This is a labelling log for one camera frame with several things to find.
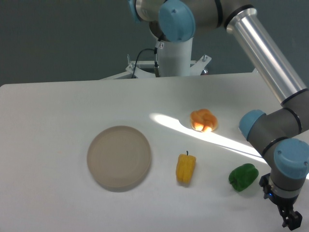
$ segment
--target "gray wall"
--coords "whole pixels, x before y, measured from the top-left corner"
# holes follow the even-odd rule
[[[309,1],[252,0],[258,17],[309,86]],[[127,0],[0,0],[0,86],[97,80],[121,73],[126,55],[153,48],[148,24],[135,24]],[[224,29],[194,38],[192,59],[212,57],[210,74],[251,72]],[[141,59],[151,59],[144,54]]]

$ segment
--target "round plate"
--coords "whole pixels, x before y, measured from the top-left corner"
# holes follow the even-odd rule
[[[109,190],[128,190],[147,173],[151,162],[150,146],[138,130],[111,127],[92,141],[87,155],[94,179]]]

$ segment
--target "blue joint cap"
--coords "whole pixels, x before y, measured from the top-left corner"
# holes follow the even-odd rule
[[[239,129],[246,140],[248,140],[249,132],[255,122],[264,114],[265,113],[261,110],[251,110],[241,118],[239,122]]]
[[[285,139],[274,151],[278,170],[291,179],[306,178],[309,173],[309,145],[298,139]]]
[[[132,13],[134,22],[140,23],[140,19],[138,18],[137,13],[135,11],[134,1],[133,0],[128,0],[128,3],[129,3],[130,11]]]
[[[168,0],[159,10],[159,25],[171,42],[185,42],[195,33],[195,20],[190,8],[180,0]]]

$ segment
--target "white table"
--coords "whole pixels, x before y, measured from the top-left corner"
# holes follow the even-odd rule
[[[179,123],[200,108],[217,116],[215,134]],[[280,109],[256,73],[2,86],[0,232],[289,231],[258,185],[270,168],[240,152],[254,154],[238,130],[252,109]],[[138,129],[152,150],[146,178],[126,192],[102,188],[86,164],[94,137],[116,125]],[[309,142],[308,132],[298,138]],[[197,158],[187,188],[175,176],[186,150]],[[247,162],[260,175],[237,193],[228,175]],[[308,231],[308,196],[306,180],[298,232]]]

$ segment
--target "green bell pepper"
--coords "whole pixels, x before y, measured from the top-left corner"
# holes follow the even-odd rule
[[[253,164],[245,163],[234,169],[228,180],[236,191],[241,192],[252,184],[258,175],[259,171]]]

